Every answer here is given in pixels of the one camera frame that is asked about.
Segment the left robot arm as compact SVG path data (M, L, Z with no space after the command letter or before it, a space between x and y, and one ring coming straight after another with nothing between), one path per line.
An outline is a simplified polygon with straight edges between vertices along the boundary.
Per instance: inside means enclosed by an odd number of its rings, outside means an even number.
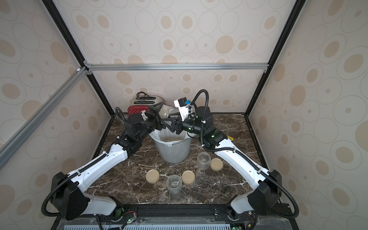
M160 102L150 105L147 111L129 116L124 122L125 130L110 144L108 151L68 174L56 174L52 179L51 191L41 206L42 214L47 217L63 216L66 220L81 215L115 218L121 211L117 201L111 197L89 195L86 190L110 169L135 154L151 132L162 129L159 115L162 107Z

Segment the left side aluminium rail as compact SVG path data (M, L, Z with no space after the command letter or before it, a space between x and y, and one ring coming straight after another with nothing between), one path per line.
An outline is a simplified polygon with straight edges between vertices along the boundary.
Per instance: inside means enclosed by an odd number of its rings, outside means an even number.
M24 142L32 135L46 117L57 107L79 79L87 73L86 67L76 71L37 112L9 139L1 149L1 168L11 159Z

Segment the beige jar lid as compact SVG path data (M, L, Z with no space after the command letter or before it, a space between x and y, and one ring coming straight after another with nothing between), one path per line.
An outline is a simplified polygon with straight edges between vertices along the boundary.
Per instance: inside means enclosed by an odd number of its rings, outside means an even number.
M150 184L155 184L160 179L160 173L156 169L151 169L146 173L146 180Z
M220 171L223 168L223 161L219 158L213 158L210 162L210 168L214 171Z
M195 173L191 170L186 170L182 173L182 182L186 185L191 185L195 181Z

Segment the horizontal aluminium rail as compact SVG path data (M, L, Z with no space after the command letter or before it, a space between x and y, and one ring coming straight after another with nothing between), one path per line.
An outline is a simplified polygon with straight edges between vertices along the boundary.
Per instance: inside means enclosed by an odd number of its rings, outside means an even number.
M203 64L86 64L91 71L217 71L267 70L267 63L203 63Z

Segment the white plastic bin liner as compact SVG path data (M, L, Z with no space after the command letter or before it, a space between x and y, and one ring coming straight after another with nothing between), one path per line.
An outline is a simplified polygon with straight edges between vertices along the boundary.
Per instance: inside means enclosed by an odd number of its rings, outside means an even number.
M161 120L161 122L163 123L163 121L170 121L170 118L166 118ZM162 130L154 130L153 132L150 133L149 135L154 141L157 141L159 143L162 144L166 144L167 146L171 146L174 143L180 143L183 142L186 139L191 139L192 136L188 135L187 131L182 131L181 134L175 134L172 133L169 129L167 129L164 125L164 129Z

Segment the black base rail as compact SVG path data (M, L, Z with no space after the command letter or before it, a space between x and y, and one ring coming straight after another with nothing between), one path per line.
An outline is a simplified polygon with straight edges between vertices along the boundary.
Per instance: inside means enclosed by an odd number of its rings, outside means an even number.
M57 218L53 230L297 230L294 219L270 210L265 215L248 211L230 216L225 204L125 205L123 216L85 215L74 220Z

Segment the glass rice jar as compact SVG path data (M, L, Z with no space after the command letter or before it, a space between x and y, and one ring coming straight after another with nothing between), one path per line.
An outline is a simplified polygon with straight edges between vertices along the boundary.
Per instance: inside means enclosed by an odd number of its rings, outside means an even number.
M168 106L168 105L165 105L165 104L161 107L159 115L160 115L161 120L166 119L166 118L178 118L178 117L180 117L180 113L179 113L178 108L171 107L171 106Z
M210 166L211 156L207 152L201 152L197 156L197 167L199 170L207 170Z
M166 186L173 195L178 195L182 191L182 178L179 175L171 175L167 178Z

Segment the red polka dot toaster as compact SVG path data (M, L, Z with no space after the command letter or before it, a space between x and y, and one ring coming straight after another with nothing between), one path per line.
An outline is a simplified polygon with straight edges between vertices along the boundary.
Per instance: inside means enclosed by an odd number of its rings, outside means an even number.
M129 101L127 112L129 115L141 113L143 110L148 111L148 105L163 102L158 96L139 95Z

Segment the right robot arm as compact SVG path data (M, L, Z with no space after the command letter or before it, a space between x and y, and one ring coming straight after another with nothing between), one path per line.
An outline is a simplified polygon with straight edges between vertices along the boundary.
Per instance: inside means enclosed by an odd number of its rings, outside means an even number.
M184 97L176 100L174 105L179 111L162 119L169 130L177 134L186 131L198 135L205 151L213 152L226 161L252 188L251 193L238 195L230 201L232 217L248 211L265 215L268 210L287 219L294 219L299 215L299 206L282 186L280 173L276 170L271 172L257 164L239 150L225 133L215 127L206 89L200 90L192 101ZM286 195L294 208L291 214L273 208L282 194Z

